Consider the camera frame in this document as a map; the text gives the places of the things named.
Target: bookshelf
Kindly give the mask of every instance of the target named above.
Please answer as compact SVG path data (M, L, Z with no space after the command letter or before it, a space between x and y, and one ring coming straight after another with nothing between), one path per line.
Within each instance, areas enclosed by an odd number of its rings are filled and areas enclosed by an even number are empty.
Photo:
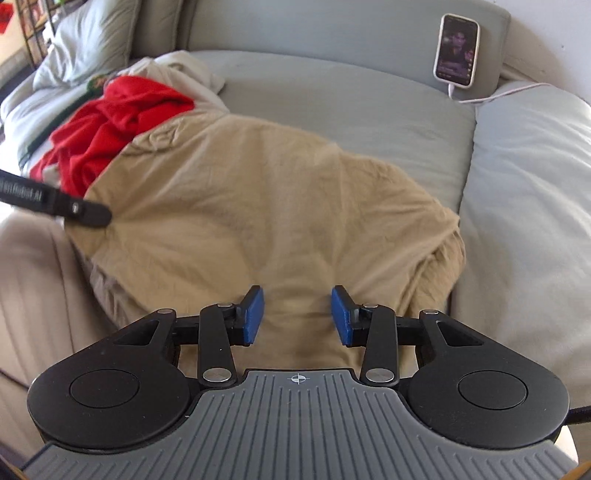
M21 21L22 36L27 45L29 61L37 68L47 56L48 43L56 33L54 15L65 5L79 0L16 0L18 18ZM48 28L49 42L43 36Z

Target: smartphone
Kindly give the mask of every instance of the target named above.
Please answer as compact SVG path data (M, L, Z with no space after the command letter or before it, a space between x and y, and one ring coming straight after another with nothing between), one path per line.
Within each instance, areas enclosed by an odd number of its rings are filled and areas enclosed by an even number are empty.
M433 67L435 78L460 88L470 88L474 83L479 46L478 22L459 15L443 15Z

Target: gray ribbed platform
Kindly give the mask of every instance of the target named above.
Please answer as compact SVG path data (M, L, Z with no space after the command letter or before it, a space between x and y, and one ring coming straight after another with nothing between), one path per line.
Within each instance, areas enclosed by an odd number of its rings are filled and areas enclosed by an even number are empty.
M343 370L251 372L206 393L167 438L117 455L49 447L31 480L555 480L575 467L551 442L510 452L457 445L420 424L397 393Z

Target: white phone case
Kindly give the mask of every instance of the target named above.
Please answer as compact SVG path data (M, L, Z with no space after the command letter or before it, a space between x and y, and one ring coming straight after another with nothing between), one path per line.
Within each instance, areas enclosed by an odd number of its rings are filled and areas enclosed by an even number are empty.
M478 29L476 30L476 48L474 51L474 62L472 64L472 75L470 77L470 83L468 85L462 85L461 83L452 82L451 80L442 79L437 76L437 63L439 62L439 53L441 50L441 38L443 37L443 24L444 24L445 18L447 16L461 18L462 20L468 20L470 22L474 22L476 24L476 26L478 27ZM439 27L439 40L437 42L437 54L435 55L435 64L433 65L433 76L437 80L439 80L440 82L443 82L443 83L451 83L452 85L455 85L456 87L464 88L464 89L470 88L474 84L474 77L476 76L476 62L478 61L479 47L480 47L480 24L476 20L473 20L472 18L468 18L468 17L463 17L461 15L456 15L456 14L443 15L441 18L441 26Z

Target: blue gripper pad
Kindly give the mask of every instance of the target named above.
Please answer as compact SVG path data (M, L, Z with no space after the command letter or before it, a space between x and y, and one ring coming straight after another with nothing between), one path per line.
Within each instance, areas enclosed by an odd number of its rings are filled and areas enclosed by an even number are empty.
M244 342L247 344L254 343L256 333L261 324L262 316L265 313L265 297L262 293L262 288L259 288L256 296L251 304L246 309L244 314Z
M336 288L333 288L332 291L330 309L333 316L333 322L339 332L340 342L345 346L351 346L353 343L351 315Z

